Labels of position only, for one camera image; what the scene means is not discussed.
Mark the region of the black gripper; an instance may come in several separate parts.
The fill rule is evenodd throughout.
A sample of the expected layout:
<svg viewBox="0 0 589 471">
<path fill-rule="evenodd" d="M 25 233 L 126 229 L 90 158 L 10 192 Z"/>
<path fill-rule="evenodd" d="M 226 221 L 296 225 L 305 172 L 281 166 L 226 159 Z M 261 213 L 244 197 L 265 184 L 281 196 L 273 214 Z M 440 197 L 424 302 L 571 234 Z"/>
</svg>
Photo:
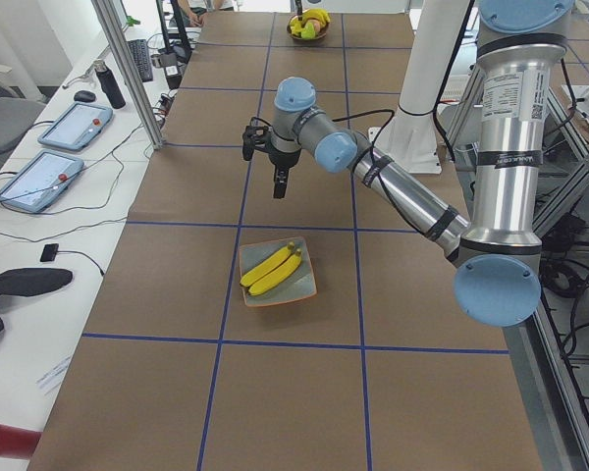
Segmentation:
<svg viewBox="0 0 589 471">
<path fill-rule="evenodd" d="M 300 150 L 284 151 L 278 149 L 272 142 L 268 142 L 267 151 L 269 160 L 275 167 L 273 197 L 282 199 L 288 187 L 288 170 L 298 163 Z"/>
</svg>

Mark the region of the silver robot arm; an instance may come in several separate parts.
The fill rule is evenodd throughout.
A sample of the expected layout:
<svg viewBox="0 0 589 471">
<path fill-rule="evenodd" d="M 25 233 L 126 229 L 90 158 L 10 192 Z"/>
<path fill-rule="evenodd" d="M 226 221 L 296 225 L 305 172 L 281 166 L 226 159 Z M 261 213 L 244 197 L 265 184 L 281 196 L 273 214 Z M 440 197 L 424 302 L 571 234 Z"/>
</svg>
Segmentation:
<svg viewBox="0 0 589 471">
<path fill-rule="evenodd" d="M 277 88 L 266 149 L 276 197 L 302 151 L 326 171 L 349 170 L 385 198 L 456 267 L 460 308 L 507 327 L 537 309 L 541 240 L 532 228 L 550 73 L 567 48 L 569 1 L 427 1 L 398 104 L 375 142 L 338 126 L 316 103 L 314 85 L 286 78 Z M 471 11 L 479 14 L 476 69 L 483 76 L 474 202 L 469 218 L 415 173 L 437 162 L 436 110 Z"/>
</svg>

